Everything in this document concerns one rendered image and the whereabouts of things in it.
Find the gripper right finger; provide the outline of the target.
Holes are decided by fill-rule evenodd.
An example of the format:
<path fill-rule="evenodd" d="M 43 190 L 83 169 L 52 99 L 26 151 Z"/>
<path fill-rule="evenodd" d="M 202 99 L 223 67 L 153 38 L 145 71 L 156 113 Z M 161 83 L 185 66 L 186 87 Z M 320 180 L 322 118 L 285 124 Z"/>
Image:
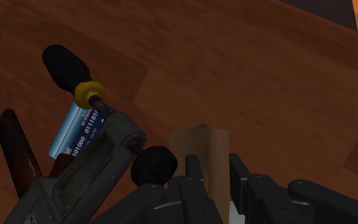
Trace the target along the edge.
<path fill-rule="evenodd" d="M 358 224 L 358 200 L 305 179 L 286 188 L 229 155 L 230 194 L 245 224 Z"/>

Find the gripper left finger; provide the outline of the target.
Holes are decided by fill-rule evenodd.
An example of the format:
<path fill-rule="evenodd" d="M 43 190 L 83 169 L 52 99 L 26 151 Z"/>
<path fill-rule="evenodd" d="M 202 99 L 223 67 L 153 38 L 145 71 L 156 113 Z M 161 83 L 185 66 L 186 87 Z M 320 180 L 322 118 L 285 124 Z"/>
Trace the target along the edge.
<path fill-rule="evenodd" d="M 204 187 L 198 156 L 186 155 L 186 174 L 168 187 L 146 184 L 94 219 L 94 224 L 223 224 Z"/>

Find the tan wooden block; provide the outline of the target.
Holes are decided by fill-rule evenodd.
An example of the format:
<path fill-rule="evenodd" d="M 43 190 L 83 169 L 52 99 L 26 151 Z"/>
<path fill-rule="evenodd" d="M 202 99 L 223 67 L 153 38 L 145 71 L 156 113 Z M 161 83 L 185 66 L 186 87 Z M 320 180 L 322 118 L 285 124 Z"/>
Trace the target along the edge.
<path fill-rule="evenodd" d="M 229 224 L 230 165 L 228 131 L 205 124 L 175 132 L 170 150 L 178 159 L 176 176 L 185 175 L 185 156 L 196 154 L 203 171 L 204 185 L 214 200 L 224 224 Z"/>

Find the blue card with white digits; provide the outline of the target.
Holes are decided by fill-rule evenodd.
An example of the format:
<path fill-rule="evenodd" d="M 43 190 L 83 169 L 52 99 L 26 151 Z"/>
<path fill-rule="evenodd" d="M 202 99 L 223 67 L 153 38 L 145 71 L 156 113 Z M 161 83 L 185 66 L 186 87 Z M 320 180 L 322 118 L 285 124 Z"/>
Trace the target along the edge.
<path fill-rule="evenodd" d="M 49 149 L 49 156 L 54 159 L 61 153 L 78 156 L 99 134 L 103 123 L 97 110 L 81 109 L 73 103 Z"/>

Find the dark red bar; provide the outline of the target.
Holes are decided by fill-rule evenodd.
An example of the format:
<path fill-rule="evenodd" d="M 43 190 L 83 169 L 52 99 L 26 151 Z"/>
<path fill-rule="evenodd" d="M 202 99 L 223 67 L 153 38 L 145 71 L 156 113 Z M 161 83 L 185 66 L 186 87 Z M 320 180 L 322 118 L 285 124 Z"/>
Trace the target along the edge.
<path fill-rule="evenodd" d="M 0 116 L 0 145 L 17 197 L 21 199 L 43 173 L 12 109 L 5 109 Z"/>

